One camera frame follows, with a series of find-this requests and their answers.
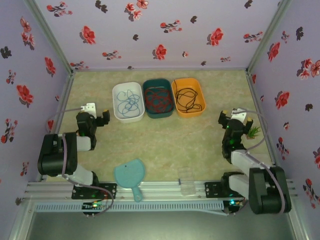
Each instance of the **marble-patterned mat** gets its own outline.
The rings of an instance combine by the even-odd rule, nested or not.
[[[206,110],[201,116],[161,119],[144,118],[135,123],[120,123],[114,116],[112,89],[126,82],[142,83],[149,79],[165,78],[172,82],[178,78],[196,78],[202,87]],[[233,108],[255,110],[245,72],[243,70],[198,71],[109,71],[78,72],[72,85],[66,109],[95,102],[98,115],[109,109],[111,121],[96,131],[97,144],[93,151],[79,152],[78,163],[94,171],[100,181],[114,181],[115,166],[140,158],[146,168],[145,181],[175,181],[178,169],[190,167],[195,180],[219,180],[224,172],[235,171],[222,156],[224,130],[218,124],[222,110],[230,114]],[[77,112],[64,114],[60,132],[77,130]],[[249,115],[254,126],[258,117]],[[246,140],[245,147],[259,142],[262,133],[254,140]],[[252,151],[260,160],[269,163],[264,143]],[[48,178],[48,181],[60,181]]]

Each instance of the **purple wall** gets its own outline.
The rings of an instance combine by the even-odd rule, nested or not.
[[[246,68],[279,0],[36,2],[70,64],[107,70]]]
[[[0,239],[5,240],[19,208],[16,199],[38,175],[46,120],[57,110],[56,96],[68,74],[23,1],[0,1],[0,22]]]
[[[281,166],[303,202],[311,239],[320,235],[319,9],[318,0],[293,1],[252,71]]]

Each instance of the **white bowl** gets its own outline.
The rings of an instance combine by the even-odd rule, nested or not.
[[[144,117],[142,88],[137,82],[121,83],[112,89],[114,116],[122,123],[134,123]]]

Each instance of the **gray floor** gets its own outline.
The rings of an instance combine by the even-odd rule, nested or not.
[[[287,215],[203,212],[37,213],[28,240],[293,240]]]

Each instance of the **green plant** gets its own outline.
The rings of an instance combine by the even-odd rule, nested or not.
[[[256,136],[258,136],[257,135],[257,133],[259,133],[259,132],[261,132],[259,129],[260,129],[261,127],[256,127],[256,126],[253,126],[253,127],[251,127],[250,128],[250,130],[249,130],[249,132],[248,132],[248,134],[246,135],[246,137],[247,137],[247,139],[254,139],[254,138],[256,138]]]

